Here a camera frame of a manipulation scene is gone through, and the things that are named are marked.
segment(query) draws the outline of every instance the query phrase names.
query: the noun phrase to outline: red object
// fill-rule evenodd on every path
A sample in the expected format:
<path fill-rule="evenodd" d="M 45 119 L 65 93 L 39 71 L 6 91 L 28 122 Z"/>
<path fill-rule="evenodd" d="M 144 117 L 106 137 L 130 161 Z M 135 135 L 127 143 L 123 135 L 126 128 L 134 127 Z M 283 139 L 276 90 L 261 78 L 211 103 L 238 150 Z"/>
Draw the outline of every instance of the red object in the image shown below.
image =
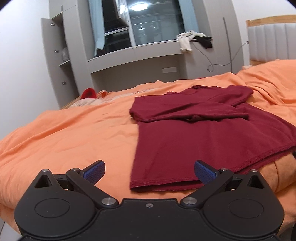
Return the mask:
<path fill-rule="evenodd" d="M 246 173 L 292 152 L 296 127 L 244 103 L 252 93 L 246 86 L 193 86 L 181 93 L 136 97 L 130 114 L 139 125 L 139 138 L 130 188 L 198 188 L 196 160 Z"/>
<path fill-rule="evenodd" d="M 83 91 L 80 99 L 85 99 L 85 98 L 93 98 L 93 99 L 96 99 L 96 92 L 95 92 L 95 90 L 93 88 L 88 88 L 85 91 Z"/>

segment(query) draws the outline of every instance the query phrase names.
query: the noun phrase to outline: bed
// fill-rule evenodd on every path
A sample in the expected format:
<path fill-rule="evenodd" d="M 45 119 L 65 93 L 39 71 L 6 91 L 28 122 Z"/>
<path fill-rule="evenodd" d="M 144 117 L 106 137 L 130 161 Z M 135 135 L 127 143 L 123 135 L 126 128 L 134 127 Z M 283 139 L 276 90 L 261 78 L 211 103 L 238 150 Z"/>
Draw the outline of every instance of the bed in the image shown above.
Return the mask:
<path fill-rule="evenodd" d="M 27 126 L 0 141 L 0 217 L 18 230 L 13 210 L 41 169 L 54 174 L 83 169 L 98 159 L 106 164 L 96 184 L 119 201 L 122 198 L 177 198 L 193 192 L 129 189 L 138 138 L 138 126 L 129 109 L 134 98 L 180 92 L 193 85 L 253 89 L 247 103 L 277 115 L 296 126 L 296 60 L 276 60 L 240 71 L 199 80 L 156 81 L 132 89 L 110 92 L 84 106 L 46 111 Z M 296 222 L 296 161 L 291 153 L 264 166 L 260 172 L 279 198 L 285 219 L 280 232 Z"/>
<path fill-rule="evenodd" d="M 247 20 L 250 64 L 296 59 L 296 15 Z"/>

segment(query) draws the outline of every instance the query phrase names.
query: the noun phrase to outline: black cloth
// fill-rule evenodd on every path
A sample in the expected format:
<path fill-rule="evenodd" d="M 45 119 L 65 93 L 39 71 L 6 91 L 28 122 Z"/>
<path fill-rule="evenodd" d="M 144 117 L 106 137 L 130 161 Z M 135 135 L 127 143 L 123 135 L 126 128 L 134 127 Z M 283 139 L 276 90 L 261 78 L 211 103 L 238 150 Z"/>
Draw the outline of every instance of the black cloth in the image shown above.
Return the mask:
<path fill-rule="evenodd" d="M 195 38 L 195 39 L 201 44 L 201 46 L 203 46 L 205 49 L 208 49 L 208 48 L 212 48 L 212 47 L 213 47 L 212 42 L 211 42 L 212 37 L 207 37 L 207 36 L 199 37 L 199 36 L 195 36 L 194 38 Z"/>

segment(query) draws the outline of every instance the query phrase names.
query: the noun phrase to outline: wooden bed frame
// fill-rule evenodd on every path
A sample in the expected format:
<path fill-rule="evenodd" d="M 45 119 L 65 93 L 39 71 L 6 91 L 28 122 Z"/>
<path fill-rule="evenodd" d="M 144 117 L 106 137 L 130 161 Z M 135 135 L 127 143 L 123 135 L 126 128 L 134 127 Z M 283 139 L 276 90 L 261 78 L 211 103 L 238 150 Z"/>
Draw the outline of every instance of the wooden bed frame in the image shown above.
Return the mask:
<path fill-rule="evenodd" d="M 71 105 L 73 105 L 76 101 L 80 100 L 81 96 L 77 97 L 75 100 L 72 100 L 70 103 L 66 104 L 65 106 L 63 106 L 62 108 L 60 108 L 60 110 L 63 109 L 68 109 Z"/>
<path fill-rule="evenodd" d="M 296 15 L 282 15 L 282 16 L 259 18 L 255 20 L 246 21 L 247 28 L 252 26 L 259 26 L 259 25 L 273 24 L 273 23 L 296 23 Z M 250 59 L 250 65 L 252 66 L 263 64 L 263 63 L 265 62 Z"/>

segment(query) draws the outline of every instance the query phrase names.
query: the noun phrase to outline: white cloth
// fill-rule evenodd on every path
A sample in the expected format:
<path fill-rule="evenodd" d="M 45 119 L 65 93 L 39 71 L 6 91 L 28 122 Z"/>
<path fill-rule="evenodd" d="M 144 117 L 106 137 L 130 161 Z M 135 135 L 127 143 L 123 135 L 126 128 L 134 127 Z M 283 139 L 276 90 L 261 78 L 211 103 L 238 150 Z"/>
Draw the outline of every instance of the white cloth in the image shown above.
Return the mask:
<path fill-rule="evenodd" d="M 187 33 L 182 33 L 177 35 L 177 40 L 179 40 L 180 46 L 181 46 L 181 51 L 184 52 L 191 52 L 191 46 L 190 46 L 190 41 L 194 39 L 195 36 L 199 37 L 204 37 L 205 34 L 202 33 L 197 33 L 193 30 L 190 30 Z"/>

